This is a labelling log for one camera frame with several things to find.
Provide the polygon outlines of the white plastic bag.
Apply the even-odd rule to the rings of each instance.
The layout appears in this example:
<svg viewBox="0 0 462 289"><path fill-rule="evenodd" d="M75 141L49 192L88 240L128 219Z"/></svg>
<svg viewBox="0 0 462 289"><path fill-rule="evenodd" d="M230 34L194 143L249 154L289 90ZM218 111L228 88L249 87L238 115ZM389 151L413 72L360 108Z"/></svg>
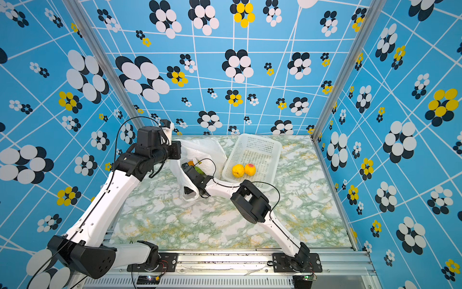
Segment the white plastic bag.
<svg viewBox="0 0 462 289"><path fill-rule="evenodd" d="M170 169L180 186L180 195L186 202L194 202L199 190L193 188L193 182L187 177L182 165L192 165L206 175L221 177L227 161L226 153L216 138L180 138L180 159L170 160Z"/></svg>

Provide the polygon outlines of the yellow fruit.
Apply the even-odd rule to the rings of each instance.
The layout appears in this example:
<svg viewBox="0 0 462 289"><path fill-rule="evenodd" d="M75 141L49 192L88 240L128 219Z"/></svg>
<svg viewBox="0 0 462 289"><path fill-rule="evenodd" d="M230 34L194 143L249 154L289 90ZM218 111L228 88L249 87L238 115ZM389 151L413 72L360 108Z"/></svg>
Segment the yellow fruit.
<svg viewBox="0 0 462 289"><path fill-rule="evenodd" d="M237 164L232 167L232 175L235 178L242 178L245 174L245 168L241 164Z"/></svg>

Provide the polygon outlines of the red orange fruit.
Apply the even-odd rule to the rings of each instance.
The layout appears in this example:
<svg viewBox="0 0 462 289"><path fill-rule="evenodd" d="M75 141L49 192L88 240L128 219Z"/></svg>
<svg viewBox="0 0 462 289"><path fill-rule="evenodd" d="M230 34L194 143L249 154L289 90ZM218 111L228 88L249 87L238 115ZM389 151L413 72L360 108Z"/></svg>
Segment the red orange fruit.
<svg viewBox="0 0 462 289"><path fill-rule="evenodd" d="M253 164L247 164L244 166L244 173L250 177L256 174L256 166Z"/></svg>

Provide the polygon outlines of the green fruit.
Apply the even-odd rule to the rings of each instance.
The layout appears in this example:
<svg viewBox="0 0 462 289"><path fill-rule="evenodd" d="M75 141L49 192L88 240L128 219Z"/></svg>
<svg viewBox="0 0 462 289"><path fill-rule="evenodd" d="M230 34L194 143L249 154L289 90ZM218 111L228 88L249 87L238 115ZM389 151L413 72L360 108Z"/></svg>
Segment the green fruit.
<svg viewBox="0 0 462 289"><path fill-rule="evenodd" d="M204 171L202 171L202 169L199 167L198 164L194 166L194 169L195 169L195 171L196 171L198 174L200 174L200 175L202 175L202 176L204 176L204 177L207 176L207 174L204 173Z"/></svg>

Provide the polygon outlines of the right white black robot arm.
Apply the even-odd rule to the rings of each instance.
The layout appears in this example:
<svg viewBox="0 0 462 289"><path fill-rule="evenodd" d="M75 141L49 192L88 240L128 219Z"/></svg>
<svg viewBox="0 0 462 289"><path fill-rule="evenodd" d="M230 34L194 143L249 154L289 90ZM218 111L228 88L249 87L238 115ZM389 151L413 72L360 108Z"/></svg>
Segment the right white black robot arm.
<svg viewBox="0 0 462 289"><path fill-rule="evenodd" d="M199 173L194 166L181 165L182 175L188 178L186 193L196 192L200 196L219 196L230 200L242 217L262 227L281 247L292 269L303 272L312 268L310 249L294 237L279 221L269 199L251 181L241 183L221 182Z"/></svg>

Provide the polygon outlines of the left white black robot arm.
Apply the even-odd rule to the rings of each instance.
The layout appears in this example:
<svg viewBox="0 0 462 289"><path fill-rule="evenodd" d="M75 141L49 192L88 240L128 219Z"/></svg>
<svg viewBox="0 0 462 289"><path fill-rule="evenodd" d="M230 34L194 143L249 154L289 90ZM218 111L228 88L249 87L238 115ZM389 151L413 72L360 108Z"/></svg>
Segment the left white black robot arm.
<svg viewBox="0 0 462 289"><path fill-rule="evenodd" d="M160 263L157 245L139 241L108 247L103 240L129 194L146 175L155 176L156 164L180 159L181 144L172 140L174 125L144 126L138 140L118 156L113 171L84 214L63 236L53 236L48 249L66 267L99 279L110 269L135 265L154 270Z"/></svg>

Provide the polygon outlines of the white plastic basket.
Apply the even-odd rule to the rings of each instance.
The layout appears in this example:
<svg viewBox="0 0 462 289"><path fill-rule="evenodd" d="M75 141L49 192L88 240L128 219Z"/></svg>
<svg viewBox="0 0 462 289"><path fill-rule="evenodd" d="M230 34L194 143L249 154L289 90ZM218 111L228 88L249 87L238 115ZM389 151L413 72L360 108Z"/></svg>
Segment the white plastic basket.
<svg viewBox="0 0 462 289"><path fill-rule="evenodd" d="M237 138L233 150L225 163L221 178L230 183L248 179L255 183L255 186L260 191L270 191L273 189L271 185L274 184L281 152L282 144L276 140L269 137L242 134ZM249 163L256 166L254 176L233 177L233 166L237 164L247 165Z"/></svg>

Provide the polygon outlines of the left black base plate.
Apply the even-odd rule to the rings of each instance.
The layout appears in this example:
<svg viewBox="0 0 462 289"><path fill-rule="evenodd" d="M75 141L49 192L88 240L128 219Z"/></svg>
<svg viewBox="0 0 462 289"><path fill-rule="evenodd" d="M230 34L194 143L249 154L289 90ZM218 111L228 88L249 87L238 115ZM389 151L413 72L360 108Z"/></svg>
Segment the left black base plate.
<svg viewBox="0 0 462 289"><path fill-rule="evenodd" d="M157 263L152 264L131 264L127 266L128 272L158 272L170 273L176 270L179 254L161 252L158 254Z"/></svg>

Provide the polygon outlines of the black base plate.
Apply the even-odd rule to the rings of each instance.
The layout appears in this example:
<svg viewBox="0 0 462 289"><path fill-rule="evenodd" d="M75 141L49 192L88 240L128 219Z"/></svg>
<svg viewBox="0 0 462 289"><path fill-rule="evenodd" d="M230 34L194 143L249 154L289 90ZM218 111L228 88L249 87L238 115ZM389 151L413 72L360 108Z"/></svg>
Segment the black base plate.
<svg viewBox="0 0 462 289"><path fill-rule="evenodd" d="M161 252L158 254L157 263L152 264L131 264L127 266L128 272L158 272L170 273L176 270L179 254Z"/></svg>
<svg viewBox="0 0 462 289"><path fill-rule="evenodd" d="M303 261L289 257L284 253L273 253L272 259L267 262L272 265L276 273L322 273L320 256L310 253Z"/></svg>

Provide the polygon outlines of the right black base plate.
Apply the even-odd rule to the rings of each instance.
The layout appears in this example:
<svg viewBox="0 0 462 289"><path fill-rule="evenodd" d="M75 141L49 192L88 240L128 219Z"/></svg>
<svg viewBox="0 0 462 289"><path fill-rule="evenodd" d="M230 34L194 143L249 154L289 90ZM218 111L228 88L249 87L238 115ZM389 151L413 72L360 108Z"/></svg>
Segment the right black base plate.
<svg viewBox="0 0 462 289"><path fill-rule="evenodd" d="M303 261L289 257L284 253L273 253L272 259L267 262L272 265L276 273L322 273L320 256L310 253Z"/></svg>

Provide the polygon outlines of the left aluminium corner post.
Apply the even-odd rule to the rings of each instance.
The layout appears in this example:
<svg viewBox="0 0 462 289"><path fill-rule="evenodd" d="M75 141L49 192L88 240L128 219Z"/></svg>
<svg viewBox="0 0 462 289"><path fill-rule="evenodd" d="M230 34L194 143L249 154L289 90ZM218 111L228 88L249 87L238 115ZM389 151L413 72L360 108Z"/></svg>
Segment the left aluminium corner post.
<svg viewBox="0 0 462 289"><path fill-rule="evenodd" d="M118 97L122 107L127 112L128 116L132 119L132 123L136 129L144 126L141 121L141 116L136 112L133 103L131 102L125 88L121 84L118 75L113 69L111 62L102 46L102 39L99 39L90 25L89 18L85 15L84 9L78 1L63 1L67 11L72 19L76 22L78 28L81 30L84 40L90 48L93 56L100 64L103 73L107 76L109 85L113 88L115 95Z"/></svg>

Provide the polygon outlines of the aluminium corner post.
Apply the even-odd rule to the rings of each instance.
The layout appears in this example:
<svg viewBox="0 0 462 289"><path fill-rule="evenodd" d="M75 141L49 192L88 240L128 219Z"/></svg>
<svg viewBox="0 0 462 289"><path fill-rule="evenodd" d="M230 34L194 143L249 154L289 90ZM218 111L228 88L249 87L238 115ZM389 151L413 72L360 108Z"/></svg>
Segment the aluminium corner post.
<svg viewBox="0 0 462 289"><path fill-rule="evenodd" d="M81 30L84 40L90 48L93 56L100 64L103 73L107 76L109 85L113 88L115 95L118 97L122 107L127 112L128 116L132 119L132 123L136 129L144 126L141 121L141 116L136 112L133 103L131 102L125 88L121 84L118 75L113 69L111 62L102 46L102 39L99 39L90 25L89 18L85 15L84 9L78 1L63 1L67 11L72 19L76 22L78 28Z"/></svg>
<svg viewBox="0 0 462 289"><path fill-rule="evenodd" d="M351 75L353 66L362 52L362 49L367 42L371 32L373 31L375 24L380 16L380 13L385 6L386 1L375 0L371 1L371 5L368 8L366 19L362 25L360 31L357 33L357 36L352 44L352 47L347 54L347 57L341 67L339 75L334 82L334 88L330 96L327 98L326 104L320 114L320 118L315 125L315 131L312 135L313 141L316 141L319 135L322 133L324 126L326 125L329 115L333 106L335 105L338 97L341 94L342 89L344 88L348 78Z"/></svg>

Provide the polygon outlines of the aluminium front rail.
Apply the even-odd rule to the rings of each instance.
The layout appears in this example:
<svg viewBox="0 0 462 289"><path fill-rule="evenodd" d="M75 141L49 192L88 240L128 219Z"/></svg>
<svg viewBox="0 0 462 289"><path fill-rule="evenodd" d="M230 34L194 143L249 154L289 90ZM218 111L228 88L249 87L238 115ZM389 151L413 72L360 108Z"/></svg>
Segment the aluminium front rail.
<svg viewBox="0 0 462 289"><path fill-rule="evenodd" d="M100 279L74 274L71 289L380 289L369 255L350 249L315 249L307 273L276 272L277 249L179 250L167 273L111 269Z"/></svg>

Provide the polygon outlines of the right aluminium corner post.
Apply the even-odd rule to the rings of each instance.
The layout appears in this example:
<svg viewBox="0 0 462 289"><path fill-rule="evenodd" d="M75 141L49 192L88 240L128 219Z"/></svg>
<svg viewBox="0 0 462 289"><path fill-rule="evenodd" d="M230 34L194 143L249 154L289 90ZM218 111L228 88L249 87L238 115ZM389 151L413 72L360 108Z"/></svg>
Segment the right aluminium corner post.
<svg viewBox="0 0 462 289"><path fill-rule="evenodd" d="M347 54L347 57L341 67L339 75L334 82L334 88L330 96L327 98L326 104L320 114L320 118L315 125L315 131L312 135L313 141L316 141L319 135L322 133L324 126L326 125L329 115L333 106L335 105L338 97L341 94L342 89L344 88L348 78L351 75L353 66L362 52L362 49L367 42L371 32L373 31L375 24L380 16L380 13L385 6L386 1L375 0L371 1L371 5L368 8L366 19L362 25L360 31L357 33L357 36L352 44L352 47Z"/></svg>

